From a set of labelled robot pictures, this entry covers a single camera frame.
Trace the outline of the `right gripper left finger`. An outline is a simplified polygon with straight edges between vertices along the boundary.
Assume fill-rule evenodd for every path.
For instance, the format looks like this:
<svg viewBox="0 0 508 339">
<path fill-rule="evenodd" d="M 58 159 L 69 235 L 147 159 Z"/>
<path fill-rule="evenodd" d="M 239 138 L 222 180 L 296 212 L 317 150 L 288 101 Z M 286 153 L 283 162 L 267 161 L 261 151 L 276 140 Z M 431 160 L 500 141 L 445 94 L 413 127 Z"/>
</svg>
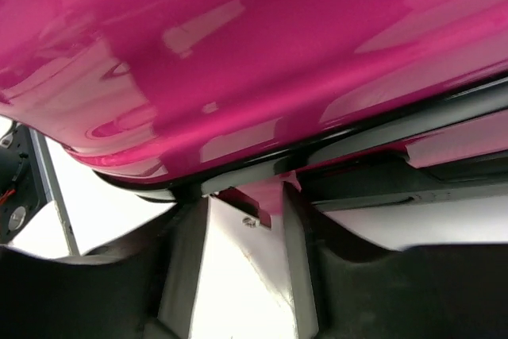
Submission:
<svg viewBox="0 0 508 339">
<path fill-rule="evenodd" d="M 187 338 L 206 238 L 206 200 L 85 256 L 1 248 L 4 338 Z"/>
</svg>

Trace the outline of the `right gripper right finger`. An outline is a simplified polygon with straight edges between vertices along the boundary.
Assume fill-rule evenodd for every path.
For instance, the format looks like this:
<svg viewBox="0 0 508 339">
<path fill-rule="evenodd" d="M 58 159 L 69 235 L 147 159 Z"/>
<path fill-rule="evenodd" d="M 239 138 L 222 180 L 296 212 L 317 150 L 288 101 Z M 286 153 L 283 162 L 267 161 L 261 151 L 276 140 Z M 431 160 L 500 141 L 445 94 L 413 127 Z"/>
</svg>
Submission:
<svg viewBox="0 0 508 339">
<path fill-rule="evenodd" d="M 283 184 L 283 231 L 300 338 L 504 338 L 507 247 L 391 251 Z"/>
</svg>

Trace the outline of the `silver zipper pull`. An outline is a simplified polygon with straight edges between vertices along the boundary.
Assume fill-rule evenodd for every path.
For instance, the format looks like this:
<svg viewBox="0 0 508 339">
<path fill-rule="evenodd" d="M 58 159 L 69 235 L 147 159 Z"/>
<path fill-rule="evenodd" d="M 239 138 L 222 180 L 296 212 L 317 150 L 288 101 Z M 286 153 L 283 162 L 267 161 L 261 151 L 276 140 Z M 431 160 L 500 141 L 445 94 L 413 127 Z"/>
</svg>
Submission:
<svg viewBox="0 0 508 339">
<path fill-rule="evenodd" d="M 260 220 L 254 217 L 245 217 L 242 219 L 242 224 L 248 228 L 256 228 L 260 225 Z"/>
</svg>

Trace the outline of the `pink and teal suitcase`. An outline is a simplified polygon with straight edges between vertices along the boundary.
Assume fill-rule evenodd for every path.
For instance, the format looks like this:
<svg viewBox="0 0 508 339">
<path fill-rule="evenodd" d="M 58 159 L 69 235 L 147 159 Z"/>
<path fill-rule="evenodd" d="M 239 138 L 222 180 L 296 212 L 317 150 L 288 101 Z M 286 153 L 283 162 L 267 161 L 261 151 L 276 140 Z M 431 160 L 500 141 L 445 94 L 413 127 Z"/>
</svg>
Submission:
<svg viewBox="0 0 508 339">
<path fill-rule="evenodd" d="M 1 0 L 1 113 L 147 198 L 507 191 L 507 0 Z"/>
</svg>

